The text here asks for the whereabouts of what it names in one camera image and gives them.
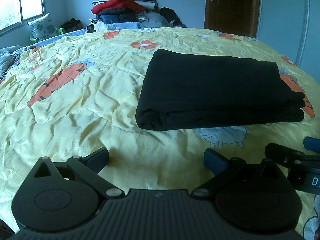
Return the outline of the black pants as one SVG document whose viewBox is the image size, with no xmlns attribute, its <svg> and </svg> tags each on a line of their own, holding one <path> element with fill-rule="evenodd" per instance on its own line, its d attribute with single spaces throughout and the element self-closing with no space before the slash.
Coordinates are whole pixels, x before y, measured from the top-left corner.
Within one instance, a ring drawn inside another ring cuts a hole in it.
<svg viewBox="0 0 320 240">
<path fill-rule="evenodd" d="M 153 131 L 300 122 L 304 98 L 274 62 L 159 49 L 144 77 L 136 122 Z"/>
</svg>

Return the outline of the bedroom window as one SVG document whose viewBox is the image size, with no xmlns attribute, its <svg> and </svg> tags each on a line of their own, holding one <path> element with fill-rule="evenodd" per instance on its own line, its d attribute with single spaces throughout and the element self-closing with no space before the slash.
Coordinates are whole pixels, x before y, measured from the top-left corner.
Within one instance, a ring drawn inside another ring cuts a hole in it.
<svg viewBox="0 0 320 240">
<path fill-rule="evenodd" d="M 1 35 L 41 18 L 46 13 L 45 0 L 1 0 Z"/>
</svg>

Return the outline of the yellow floral bedspread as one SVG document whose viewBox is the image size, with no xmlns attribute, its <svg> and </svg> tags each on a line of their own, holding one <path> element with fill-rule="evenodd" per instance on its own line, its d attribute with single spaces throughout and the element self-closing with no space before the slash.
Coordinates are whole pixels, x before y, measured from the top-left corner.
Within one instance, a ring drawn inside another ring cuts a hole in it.
<svg viewBox="0 0 320 240">
<path fill-rule="evenodd" d="M 146 131 L 135 120 L 153 53 L 234 56 L 275 62 L 281 77 L 307 97 L 299 123 Z M 275 142 L 303 151 L 305 137 L 319 137 L 319 84 L 287 57 L 251 37 L 194 28 L 119 30 L 63 37 L 38 45 L 1 81 L 1 220 L 18 231 L 11 202 L 42 156 L 65 161 L 105 147 L 101 176 L 124 191 L 192 190 L 212 177 L 203 165 L 208 147 L 259 163 Z"/>
</svg>

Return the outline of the zebra striped blanket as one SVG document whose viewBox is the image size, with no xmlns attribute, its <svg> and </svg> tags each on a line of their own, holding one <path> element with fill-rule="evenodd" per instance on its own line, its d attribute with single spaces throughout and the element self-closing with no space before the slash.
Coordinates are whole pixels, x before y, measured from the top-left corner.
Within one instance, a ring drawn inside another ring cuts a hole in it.
<svg viewBox="0 0 320 240">
<path fill-rule="evenodd" d="M 1 51 L 1 81 L 5 79 L 10 68 L 18 64 L 20 56 L 20 53 L 12 54 L 8 51 Z"/>
</svg>

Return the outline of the white crumpled blanket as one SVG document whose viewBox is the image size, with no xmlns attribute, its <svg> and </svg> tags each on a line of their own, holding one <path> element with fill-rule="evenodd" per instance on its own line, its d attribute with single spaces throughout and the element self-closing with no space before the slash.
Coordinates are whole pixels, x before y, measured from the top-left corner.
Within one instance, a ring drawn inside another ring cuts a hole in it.
<svg viewBox="0 0 320 240">
<path fill-rule="evenodd" d="M 1 76 L 18 60 L 22 48 L 22 46 L 9 46 L 0 49 Z"/>
</svg>

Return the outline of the brown wooden door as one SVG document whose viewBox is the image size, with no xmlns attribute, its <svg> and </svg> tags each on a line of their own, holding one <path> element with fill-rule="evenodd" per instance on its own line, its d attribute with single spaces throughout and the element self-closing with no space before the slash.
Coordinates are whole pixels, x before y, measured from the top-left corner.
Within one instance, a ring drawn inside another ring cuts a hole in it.
<svg viewBox="0 0 320 240">
<path fill-rule="evenodd" d="M 260 0 L 206 0 L 204 27 L 256 37 Z"/>
</svg>

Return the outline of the green plastic chair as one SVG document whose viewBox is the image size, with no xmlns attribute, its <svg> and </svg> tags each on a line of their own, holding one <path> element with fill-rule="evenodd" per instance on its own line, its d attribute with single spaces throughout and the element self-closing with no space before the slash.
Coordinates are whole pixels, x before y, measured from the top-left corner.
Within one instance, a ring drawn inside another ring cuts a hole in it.
<svg viewBox="0 0 320 240">
<path fill-rule="evenodd" d="M 54 27 L 54 31 L 53 32 L 49 32 L 49 31 L 45 31 L 44 33 L 42 33 L 42 37 L 41 38 L 36 38 L 33 36 L 32 33 L 30 33 L 29 39 L 31 42 L 37 43 L 40 41 L 44 41 L 48 38 L 52 38 L 52 37 L 56 37 L 58 35 L 62 35 L 65 33 L 65 29 L 64 28 L 56 28 Z"/>
</svg>

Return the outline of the floral pillow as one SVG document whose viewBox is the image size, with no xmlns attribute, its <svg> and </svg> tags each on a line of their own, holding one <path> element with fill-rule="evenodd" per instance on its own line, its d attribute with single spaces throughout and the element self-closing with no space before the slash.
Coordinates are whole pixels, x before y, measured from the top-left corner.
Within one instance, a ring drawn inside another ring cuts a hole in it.
<svg viewBox="0 0 320 240">
<path fill-rule="evenodd" d="M 45 14 L 41 18 L 29 22 L 28 27 L 30 28 L 33 36 L 36 38 L 41 38 L 42 33 L 45 31 L 49 31 L 50 33 L 54 31 L 54 25 L 49 13 Z"/>
</svg>

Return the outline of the dark bag on floor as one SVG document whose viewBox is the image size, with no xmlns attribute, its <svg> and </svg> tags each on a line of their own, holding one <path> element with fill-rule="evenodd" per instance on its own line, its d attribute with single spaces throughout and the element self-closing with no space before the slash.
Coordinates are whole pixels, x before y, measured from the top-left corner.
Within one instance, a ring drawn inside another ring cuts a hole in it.
<svg viewBox="0 0 320 240">
<path fill-rule="evenodd" d="M 80 20 L 76 20 L 75 18 L 72 18 L 71 20 L 68 20 L 67 22 L 62 24 L 60 28 L 63 28 L 65 33 L 70 33 L 70 32 L 82 29 L 83 24 Z"/>
</svg>

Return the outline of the blue striped mattress sheet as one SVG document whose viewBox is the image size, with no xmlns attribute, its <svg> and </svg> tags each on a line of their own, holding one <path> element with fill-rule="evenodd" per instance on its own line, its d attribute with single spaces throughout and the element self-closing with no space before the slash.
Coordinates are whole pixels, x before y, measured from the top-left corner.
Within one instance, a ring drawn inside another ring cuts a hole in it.
<svg viewBox="0 0 320 240">
<path fill-rule="evenodd" d="M 81 36 L 86 33 L 94 33 L 99 31 L 113 31 L 113 30 L 122 30 L 122 29 L 143 29 L 146 26 L 139 22 L 124 22 L 124 23 L 111 23 L 111 24 L 104 24 L 103 22 L 93 23 L 87 26 L 86 29 L 80 29 L 76 31 L 71 31 L 70 33 L 60 34 L 52 38 L 48 38 L 46 40 L 36 42 L 33 46 L 46 46 L 49 45 L 62 37 L 65 36 Z"/>
</svg>

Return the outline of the pile of clothes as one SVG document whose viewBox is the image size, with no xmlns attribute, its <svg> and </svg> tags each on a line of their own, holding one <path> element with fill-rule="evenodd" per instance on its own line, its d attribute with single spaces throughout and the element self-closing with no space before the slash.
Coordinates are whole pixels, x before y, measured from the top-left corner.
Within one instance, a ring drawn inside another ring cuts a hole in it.
<svg viewBox="0 0 320 240">
<path fill-rule="evenodd" d="M 157 0 L 97 0 L 92 4 L 95 18 L 90 24 L 139 22 L 146 26 L 144 29 L 186 27 L 174 10 L 160 8 Z"/>
</svg>

